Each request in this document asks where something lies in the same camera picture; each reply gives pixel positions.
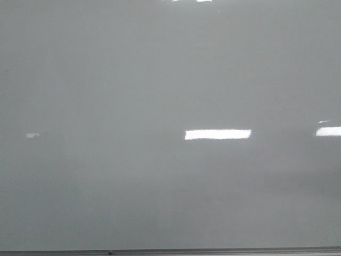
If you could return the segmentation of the white glossy whiteboard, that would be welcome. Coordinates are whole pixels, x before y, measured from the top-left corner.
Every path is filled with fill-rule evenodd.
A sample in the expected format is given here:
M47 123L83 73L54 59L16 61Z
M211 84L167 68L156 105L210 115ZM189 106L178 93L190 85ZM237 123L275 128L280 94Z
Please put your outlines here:
M1 250L340 246L340 1L1 1Z

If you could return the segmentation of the grey aluminium whiteboard frame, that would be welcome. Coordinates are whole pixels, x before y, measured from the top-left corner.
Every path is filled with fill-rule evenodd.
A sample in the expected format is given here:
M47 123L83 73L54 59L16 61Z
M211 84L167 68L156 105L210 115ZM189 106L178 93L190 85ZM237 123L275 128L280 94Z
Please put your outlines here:
M1 251L1 255L340 255L340 247Z

